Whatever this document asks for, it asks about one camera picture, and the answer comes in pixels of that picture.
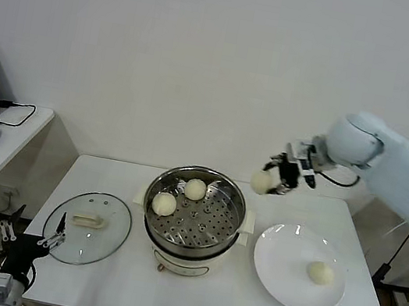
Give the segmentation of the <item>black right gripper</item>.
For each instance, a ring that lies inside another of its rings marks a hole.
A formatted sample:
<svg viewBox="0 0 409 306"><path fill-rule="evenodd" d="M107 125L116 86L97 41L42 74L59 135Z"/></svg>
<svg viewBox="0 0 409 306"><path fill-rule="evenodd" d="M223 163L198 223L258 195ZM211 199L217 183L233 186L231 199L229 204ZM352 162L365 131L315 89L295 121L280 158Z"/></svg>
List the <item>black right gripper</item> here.
<svg viewBox="0 0 409 306"><path fill-rule="evenodd" d="M270 195L285 195L298 186L300 170L296 163L291 163L286 160L286 157L274 155L264 165L264 170L269 171L277 167L279 169L279 176L281 185L268 189L267 194Z"/></svg>

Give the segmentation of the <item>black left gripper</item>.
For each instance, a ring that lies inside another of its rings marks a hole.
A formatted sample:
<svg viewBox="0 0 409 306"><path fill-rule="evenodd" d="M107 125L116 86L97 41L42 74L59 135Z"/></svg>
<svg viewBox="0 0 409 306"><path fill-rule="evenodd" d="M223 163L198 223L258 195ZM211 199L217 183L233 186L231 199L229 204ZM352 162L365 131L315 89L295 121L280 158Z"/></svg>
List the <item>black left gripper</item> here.
<svg viewBox="0 0 409 306"><path fill-rule="evenodd" d="M38 237L29 234L16 236L14 230L20 216L27 205L22 205L7 219L0 221L2 241L12 242L6 260L1 267L3 273L12 275L26 275L35 259L46 257L48 250L55 249L66 241L66 212L59 220L55 232L50 237Z"/></svg>

